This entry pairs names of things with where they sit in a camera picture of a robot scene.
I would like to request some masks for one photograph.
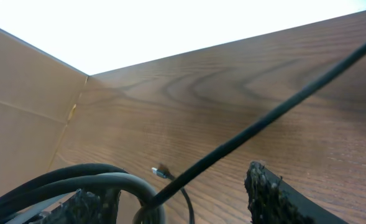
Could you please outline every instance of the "brown cardboard panel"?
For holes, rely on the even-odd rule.
[[[47,171],[64,127],[0,103],[0,196]]]
[[[0,101],[66,121],[86,75],[0,30]]]
[[[104,162],[169,183],[366,41],[366,12],[95,75],[52,166]],[[186,186],[197,223],[250,223],[252,160],[347,220],[366,223],[366,57]],[[188,223],[177,193],[168,223]]]

